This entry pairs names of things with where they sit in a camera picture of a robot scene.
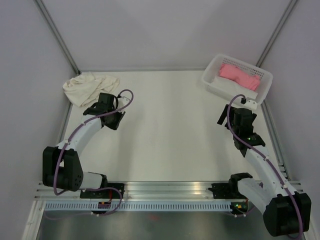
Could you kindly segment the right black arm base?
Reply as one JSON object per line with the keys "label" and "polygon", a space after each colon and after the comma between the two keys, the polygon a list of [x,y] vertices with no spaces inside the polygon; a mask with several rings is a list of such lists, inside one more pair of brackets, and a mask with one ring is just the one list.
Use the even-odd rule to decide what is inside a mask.
{"label": "right black arm base", "polygon": [[212,183],[208,188],[214,199],[244,200],[246,197],[240,194],[238,182],[243,179],[252,179],[253,176],[247,172],[232,174],[228,182]]}

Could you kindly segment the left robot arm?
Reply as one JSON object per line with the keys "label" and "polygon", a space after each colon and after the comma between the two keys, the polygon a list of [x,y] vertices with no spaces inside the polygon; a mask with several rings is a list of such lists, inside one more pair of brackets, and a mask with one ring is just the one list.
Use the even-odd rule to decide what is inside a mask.
{"label": "left robot arm", "polygon": [[98,198],[109,193],[107,178],[103,174],[83,172],[80,155],[91,138],[107,127],[117,130],[130,100],[121,95],[101,93],[98,101],[82,114],[80,125],[69,137],[56,146],[48,146],[42,153],[42,183],[47,187],[76,192],[89,188]]}

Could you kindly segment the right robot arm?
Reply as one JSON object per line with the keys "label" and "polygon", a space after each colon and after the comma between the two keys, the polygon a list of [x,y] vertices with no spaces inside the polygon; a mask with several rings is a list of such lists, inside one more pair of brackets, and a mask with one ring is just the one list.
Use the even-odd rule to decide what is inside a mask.
{"label": "right robot arm", "polygon": [[266,143],[254,132],[256,117],[249,109],[226,104],[217,121],[231,132],[235,148],[261,181],[256,182],[247,172],[236,173],[228,180],[228,192],[235,198],[244,196],[251,201],[273,237],[301,235],[310,228],[312,201],[307,193],[299,193],[273,165]]}

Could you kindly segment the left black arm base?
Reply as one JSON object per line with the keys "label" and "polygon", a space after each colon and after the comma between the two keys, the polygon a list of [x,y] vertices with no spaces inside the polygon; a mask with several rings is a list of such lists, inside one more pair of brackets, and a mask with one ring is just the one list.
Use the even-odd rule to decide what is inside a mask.
{"label": "left black arm base", "polygon": [[116,199],[119,200],[125,193],[125,184],[120,182],[109,183],[107,189],[80,192],[81,199]]}

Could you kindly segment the pink t-shirt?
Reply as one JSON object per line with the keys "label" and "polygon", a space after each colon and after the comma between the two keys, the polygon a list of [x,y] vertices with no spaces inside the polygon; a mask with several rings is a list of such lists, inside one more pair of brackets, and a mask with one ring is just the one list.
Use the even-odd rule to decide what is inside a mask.
{"label": "pink t-shirt", "polygon": [[258,75],[249,75],[237,66],[231,64],[222,64],[219,69],[219,76],[236,82],[237,84],[256,91],[260,85],[260,77]]}

